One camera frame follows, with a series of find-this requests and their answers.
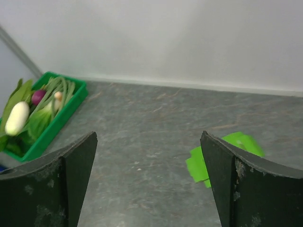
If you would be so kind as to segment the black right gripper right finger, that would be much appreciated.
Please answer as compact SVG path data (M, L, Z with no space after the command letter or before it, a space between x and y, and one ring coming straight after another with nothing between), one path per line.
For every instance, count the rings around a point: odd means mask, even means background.
M242 150L206 131L200 139L223 227L301 227L303 172Z

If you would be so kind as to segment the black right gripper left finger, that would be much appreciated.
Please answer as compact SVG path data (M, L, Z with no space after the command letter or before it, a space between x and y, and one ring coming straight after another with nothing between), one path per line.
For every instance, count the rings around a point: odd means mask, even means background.
M98 139L90 132L64 148L0 173L2 227L76 227Z

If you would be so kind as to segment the green paper box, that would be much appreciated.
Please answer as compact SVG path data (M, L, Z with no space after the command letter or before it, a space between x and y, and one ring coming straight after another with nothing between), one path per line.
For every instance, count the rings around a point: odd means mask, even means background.
M228 134L222 139L238 148L241 148L249 153L257 155L259 157L264 156L264 151L261 146L256 142L256 140L250 136L246 135L242 132L234 132ZM204 182L206 188L211 187L211 183L209 180L207 168L205 165L203 152L201 146L194 148L190 151L190 158L186 160L187 169L189 174L195 181L197 182Z

